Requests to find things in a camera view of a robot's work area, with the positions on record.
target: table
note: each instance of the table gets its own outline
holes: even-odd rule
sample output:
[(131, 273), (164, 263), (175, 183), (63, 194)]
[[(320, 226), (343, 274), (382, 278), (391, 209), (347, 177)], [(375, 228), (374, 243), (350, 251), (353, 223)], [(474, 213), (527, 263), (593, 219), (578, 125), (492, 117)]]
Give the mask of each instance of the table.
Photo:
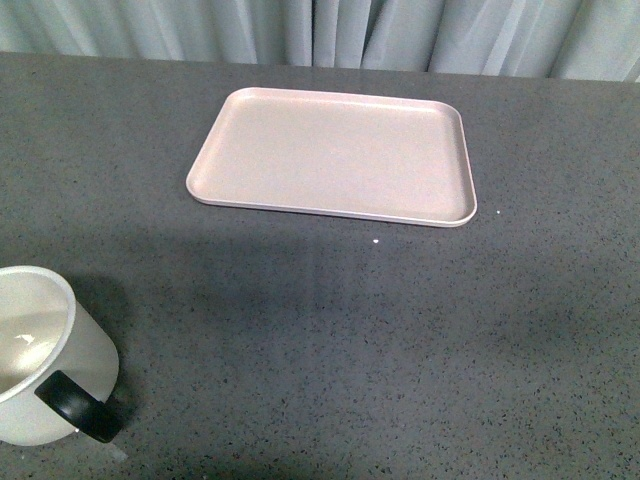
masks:
[[(199, 204), (248, 86), (452, 105), (477, 215)], [(0, 265), (69, 280), (126, 425), (2, 444), (2, 478), (640, 475), (639, 85), (3, 53), (0, 105)]]

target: mug rim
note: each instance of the mug rim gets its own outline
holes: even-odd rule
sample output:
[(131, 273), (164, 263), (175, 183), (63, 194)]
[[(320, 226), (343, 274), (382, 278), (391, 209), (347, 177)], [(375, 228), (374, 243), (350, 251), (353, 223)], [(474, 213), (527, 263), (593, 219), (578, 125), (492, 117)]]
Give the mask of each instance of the mug rim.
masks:
[(0, 403), (3, 403), (15, 397), (17, 394), (27, 389), (30, 385), (32, 385), (35, 381), (42, 377), (42, 374), (51, 367), (53, 362), (56, 361), (56, 359), (62, 352), (62, 349), (67, 344), (76, 319), (76, 296), (73, 293), (71, 285), (69, 285), (69, 282), (67, 282), (64, 277), (54, 272), (53, 270), (49, 270), (48, 268), (36, 267), (32, 265), (18, 265), (14, 267), (0, 268), (0, 276), (13, 275), (16, 273), (39, 275), (55, 283), (56, 286), (58, 286), (63, 291), (64, 295), (67, 298), (67, 320), (65, 322), (62, 335), (60, 335), (60, 338), (56, 342), (56, 345), (53, 347), (53, 350), (51, 350), (49, 355), (47, 355), (47, 357), (38, 366), (38, 368), (36, 368), (28, 377), (21, 380), (20, 383), (17, 383), (10, 389), (0, 393)]

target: tray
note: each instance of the tray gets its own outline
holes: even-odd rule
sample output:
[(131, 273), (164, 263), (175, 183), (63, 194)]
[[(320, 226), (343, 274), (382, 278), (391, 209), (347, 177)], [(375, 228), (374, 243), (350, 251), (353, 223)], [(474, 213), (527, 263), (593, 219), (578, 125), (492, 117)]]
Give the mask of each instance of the tray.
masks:
[(211, 205), (435, 227), (477, 208), (454, 108), (346, 93), (232, 93), (187, 188)]

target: curtain fold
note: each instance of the curtain fold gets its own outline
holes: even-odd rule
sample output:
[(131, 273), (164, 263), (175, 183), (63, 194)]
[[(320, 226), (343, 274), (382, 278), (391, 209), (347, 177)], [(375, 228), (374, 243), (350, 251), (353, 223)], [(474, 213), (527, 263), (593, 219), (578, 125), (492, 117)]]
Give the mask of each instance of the curtain fold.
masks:
[(638, 0), (0, 0), (0, 50), (640, 81)]

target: mug handle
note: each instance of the mug handle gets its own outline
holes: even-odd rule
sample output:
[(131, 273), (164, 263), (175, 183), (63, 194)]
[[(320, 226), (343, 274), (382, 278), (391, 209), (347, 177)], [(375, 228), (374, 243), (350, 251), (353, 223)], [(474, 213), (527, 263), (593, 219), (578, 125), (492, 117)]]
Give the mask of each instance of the mug handle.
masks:
[(67, 422), (99, 442), (110, 442), (122, 428), (104, 403), (60, 370), (42, 382), (35, 394)]

